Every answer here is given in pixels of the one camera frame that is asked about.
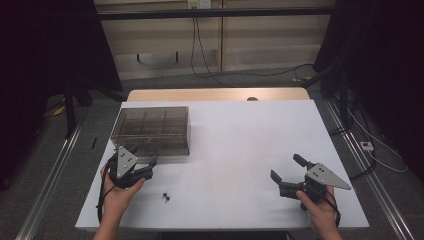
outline person's arm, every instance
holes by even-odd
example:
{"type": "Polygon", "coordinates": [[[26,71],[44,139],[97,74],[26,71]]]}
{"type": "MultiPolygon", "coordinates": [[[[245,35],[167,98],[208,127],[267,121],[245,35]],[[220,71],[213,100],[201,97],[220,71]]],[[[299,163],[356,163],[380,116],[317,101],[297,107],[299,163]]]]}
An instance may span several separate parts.
{"type": "MultiPolygon", "coordinates": [[[[327,186],[327,191],[334,196],[334,188],[327,186]]],[[[320,240],[340,240],[339,229],[336,226],[335,211],[325,201],[321,201],[317,204],[312,202],[311,199],[302,191],[296,192],[299,200],[305,205],[310,212],[311,228],[317,234],[320,240]]],[[[327,199],[334,204],[333,199],[328,196],[327,199]]]]}
{"type": "MultiPolygon", "coordinates": [[[[103,175],[104,168],[100,171],[100,176],[103,175]]],[[[115,187],[112,180],[109,177],[109,173],[106,173],[104,191],[107,193],[104,199],[104,210],[102,222],[97,229],[94,239],[97,240],[109,240],[116,239],[119,223],[130,205],[132,197],[141,189],[145,179],[140,179],[134,186],[128,189],[121,189],[115,187]]]]}

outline gripper mount plate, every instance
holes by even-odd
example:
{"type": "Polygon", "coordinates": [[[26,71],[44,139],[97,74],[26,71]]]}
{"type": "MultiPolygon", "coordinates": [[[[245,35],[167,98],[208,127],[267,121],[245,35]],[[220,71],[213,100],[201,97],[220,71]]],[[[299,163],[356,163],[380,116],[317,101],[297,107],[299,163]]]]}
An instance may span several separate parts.
{"type": "Polygon", "coordinates": [[[137,163],[137,157],[130,151],[120,146],[118,149],[118,166],[116,176],[121,178],[128,170],[137,163]]]}
{"type": "Polygon", "coordinates": [[[328,169],[322,163],[317,163],[314,167],[312,167],[308,172],[306,172],[306,176],[321,184],[347,190],[351,189],[349,184],[343,181],[343,179],[337,176],[333,171],[328,169]]]}

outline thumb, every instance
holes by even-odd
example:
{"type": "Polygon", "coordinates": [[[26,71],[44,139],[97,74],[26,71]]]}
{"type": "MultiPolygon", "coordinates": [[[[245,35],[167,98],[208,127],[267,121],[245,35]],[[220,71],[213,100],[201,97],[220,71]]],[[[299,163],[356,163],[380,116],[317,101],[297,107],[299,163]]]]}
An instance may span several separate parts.
{"type": "Polygon", "coordinates": [[[303,191],[297,191],[296,196],[311,213],[315,212],[318,209],[315,203],[312,202],[308,195],[306,195],[306,193],[304,193],[303,191]]]}

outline aluminum rail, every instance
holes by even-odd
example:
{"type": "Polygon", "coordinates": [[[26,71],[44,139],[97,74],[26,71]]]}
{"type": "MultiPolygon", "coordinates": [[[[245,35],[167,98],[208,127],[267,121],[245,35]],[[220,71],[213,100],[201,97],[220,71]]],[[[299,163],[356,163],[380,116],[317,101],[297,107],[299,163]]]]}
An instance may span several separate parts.
{"type": "MultiPolygon", "coordinates": [[[[343,127],[341,119],[338,117],[338,110],[334,102],[327,100],[326,102],[327,109],[329,110],[331,116],[337,127],[343,127]]],[[[360,145],[356,138],[353,136],[352,132],[349,130],[346,133],[342,133],[342,136],[349,147],[355,161],[357,162],[359,168],[364,171],[370,165],[367,157],[364,155],[363,151],[360,148],[360,145]]],[[[402,213],[394,203],[393,199],[390,197],[389,193],[383,186],[383,183],[378,178],[375,172],[371,172],[364,176],[368,182],[372,192],[374,193],[375,198],[381,206],[381,209],[386,215],[387,220],[392,225],[393,231],[396,233],[398,239],[400,240],[414,240],[416,239],[413,236],[413,233],[409,229],[408,224],[405,221],[402,213]]]]}
{"type": "Polygon", "coordinates": [[[55,12],[45,17],[76,18],[78,20],[131,20],[166,18],[254,17],[254,16],[300,16],[330,15],[336,11],[355,8],[303,7],[303,8],[237,8],[237,9],[179,9],[158,11],[101,11],[98,13],[55,12]]]}
{"type": "Polygon", "coordinates": [[[32,206],[30,213],[27,215],[25,222],[22,225],[15,240],[30,240],[34,237],[41,219],[43,218],[44,213],[50,203],[56,185],[59,182],[60,176],[62,175],[66,163],[72,153],[72,150],[81,132],[81,128],[85,123],[88,111],[83,111],[81,115],[81,119],[75,131],[68,139],[65,140],[62,150],[60,151],[59,156],[56,158],[50,174],[47,177],[43,188],[41,189],[34,205],[32,206]]]}

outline electrical outlet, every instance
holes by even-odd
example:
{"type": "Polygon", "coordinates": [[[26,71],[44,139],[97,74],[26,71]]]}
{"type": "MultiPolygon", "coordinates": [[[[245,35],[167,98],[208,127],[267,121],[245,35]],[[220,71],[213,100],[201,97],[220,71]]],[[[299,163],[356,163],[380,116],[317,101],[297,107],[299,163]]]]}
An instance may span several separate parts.
{"type": "Polygon", "coordinates": [[[359,143],[364,151],[374,151],[374,147],[370,142],[360,142],[359,143]]]}
{"type": "Polygon", "coordinates": [[[198,9],[200,8],[199,0],[187,0],[188,9],[198,9]]]}
{"type": "Polygon", "coordinates": [[[199,0],[199,8],[200,9],[211,9],[212,8],[211,0],[199,0]]]}

